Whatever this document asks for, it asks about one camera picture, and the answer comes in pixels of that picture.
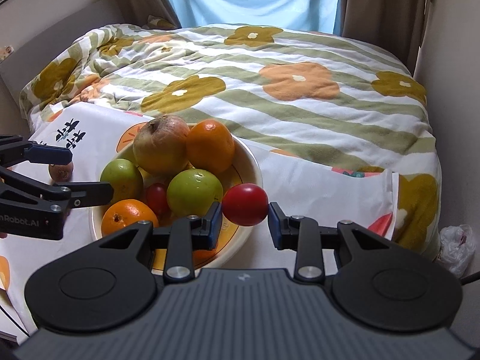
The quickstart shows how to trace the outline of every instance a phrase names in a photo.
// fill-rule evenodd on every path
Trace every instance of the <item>yellow plate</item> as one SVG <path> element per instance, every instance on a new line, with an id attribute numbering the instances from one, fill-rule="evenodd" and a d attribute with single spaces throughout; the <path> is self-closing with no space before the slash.
<path id="1" fill-rule="evenodd" d="M 115 158 L 125 158 L 134 164 L 135 157 L 133 153 L 132 142 L 138 130 L 143 126 L 129 128 L 118 142 L 117 149 L 121 149 Z M 235 141 L 235 156 L 232 166 L 219 176 L 223 190 L 227 191 L 230 187 L 240 183 L 254 183 L 263 187 L 262 173 L 258 167 L 254 155 L 250 149 L 237 137 L 233 136 Z M 145 187 L 154 182 L 165 182 L 152 177 L 141 169 Z M 102 218 L 107 210 L 107 206 L 90 208 L 90 231 L 94 240 L 102 238 L 100 231 Z M 217 268 L 228 261 L 245 243 L 252 231 L 252 227 L 237 226 L 223 217 L 222 230 L 218 237 L 218 245 L 212 251 L 198 250 L 193 253 L 193 262 L 196 273 L 202 267 Z M 155 251 L 155 260 L 152 273 L 161 275 L 165 262 L 165 249 Z"/>

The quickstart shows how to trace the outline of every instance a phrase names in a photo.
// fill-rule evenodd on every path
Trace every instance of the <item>wire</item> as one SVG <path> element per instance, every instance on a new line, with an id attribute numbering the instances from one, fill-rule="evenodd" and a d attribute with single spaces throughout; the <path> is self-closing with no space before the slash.
<path id="1" fill-rule="evenodd" d="M 465 284 L 470 284 L 473 283 L 474 281 L 480 280 L 480 271 L 475 272 L 474 274 L 471 274 L 469 276 L 463 277 L 460 279 L 460 284 L 465 285 Z"/>
<path id="2" fill-rule="evenodd" d="M 0 310 L 3 311 L 3 313 L 12 321 L 15 323 L 15 325 L 22 331 L 23 334 L 25 334 L 27 337 L 30 337 L 30 335 L 15 321 L 8 312 L 5 311 L 5 309 L 0 305 Z"/>

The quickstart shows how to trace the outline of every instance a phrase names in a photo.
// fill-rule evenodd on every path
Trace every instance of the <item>white plastic bag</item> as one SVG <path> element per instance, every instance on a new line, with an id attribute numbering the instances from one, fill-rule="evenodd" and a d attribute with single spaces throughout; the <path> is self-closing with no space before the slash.
<path id="1" fill-rule="evenodd" d="M 473 257 L 477 243 L 469 225 L 448 226 L 440 231 L 438 263 L 460 278 Z"/>

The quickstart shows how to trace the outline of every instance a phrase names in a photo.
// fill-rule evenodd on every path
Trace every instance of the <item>black circular joint cover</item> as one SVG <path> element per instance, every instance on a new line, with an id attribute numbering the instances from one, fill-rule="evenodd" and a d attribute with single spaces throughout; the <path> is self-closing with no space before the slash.
<path id="1" fill-rule="evenodd" d="M 332 293 L 361 323 L 398 333 L 450 325 L 462 300 L 452 274 L 398 246 L 354 253 L 334 277 Z"/>
<path id="2" fill-rule="evenodd" d="M 36 271 L 25 300 L 36 323 L 66 333 L 92 333 L 140 315 L 157 294 L 149 270 L 123 250 L 80 249 Z"/>

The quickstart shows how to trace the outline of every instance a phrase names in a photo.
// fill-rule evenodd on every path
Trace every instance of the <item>green fruit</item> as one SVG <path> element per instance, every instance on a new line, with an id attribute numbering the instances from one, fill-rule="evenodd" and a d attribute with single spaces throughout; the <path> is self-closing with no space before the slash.
<path id="1" fill-rule="evenodd" d="M 178 216 L 204 216 L 223 196 L 222 183 L 212 173 L 189 169 L 178 173 L 166 190 L 166 201 Z"/>
<path id="2" fill-rule="evenodd" d="M 125 199 L 136 199 L 143 190 L 143 177 L 138 168 L 129 160 L 118 158 L 110 161 L 103 169 L 100 181 L 106 181 L 113 188 L 110 204 Z"/>

